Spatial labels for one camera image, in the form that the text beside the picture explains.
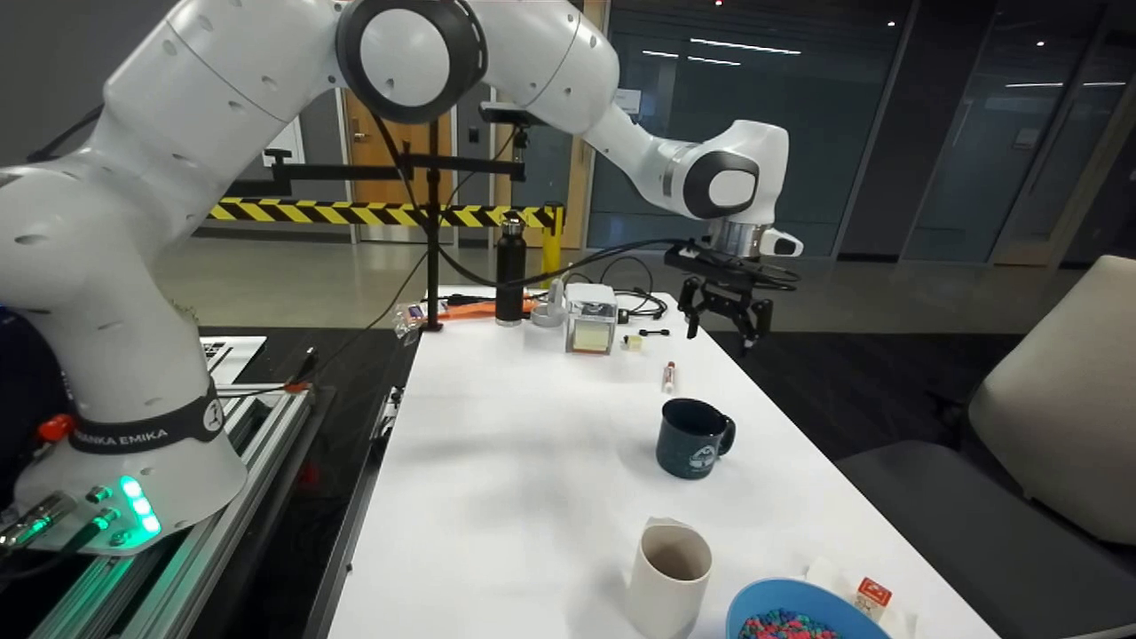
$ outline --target white cup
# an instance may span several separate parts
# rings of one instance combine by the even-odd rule
[[[650,518],[627,587],[627,616],[648,639],[685,639],[710,581],[710,546],[693,528]]]

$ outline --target yellow and black caution tape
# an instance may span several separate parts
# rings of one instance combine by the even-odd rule
[[[528,227],[550,229],[563,224],[563,207],[451,206],[442,209],[442,226],[484,229],[500,226],[515,210]],[[426,213],[412,205],[383,202],[331,202],[262,198],[224,198],[209,214],[226,222],[295,222],[299,224],[365,224],[368,226],[424,226]]]

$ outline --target black water bottle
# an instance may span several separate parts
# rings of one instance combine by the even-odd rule
[[[498,282],[513,282],[525,276],[525,224],[509,213],[501,224],[498,241]],[[525,289],[498,285],[496,321],[501,326],[520,325],[524,315]]]

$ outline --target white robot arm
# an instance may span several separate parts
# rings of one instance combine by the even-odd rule
[[[740,122],[700,144],[654,138],[612,105],[618,77],[608,41],[565,0],[182,0],[107,81],[82,149],[0,168],[0,304],[51,345],[80,417],[16,487],[24,513],[69,496],[73,512],[37,547],[60,548],[112,507],[114,530],[84,551],[133,554],[241,489],[195,326],[150,267],[333,86],[416,123],[484,80],[582,135],[651,202],[716,221],[718,248],[800,254],[770,229],[783,128]],[[137,490],[145,512],[131,507]]]

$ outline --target mug handle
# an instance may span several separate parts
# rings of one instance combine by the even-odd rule
[[[730,420],[726,415],[721,416],[726,422],[726,432],[721,434],[721,443],[718,445],[718,456],[729,453],[729,449],[734,447],[734,435],[737,433],[737,425],[734,424],[734,420]]]

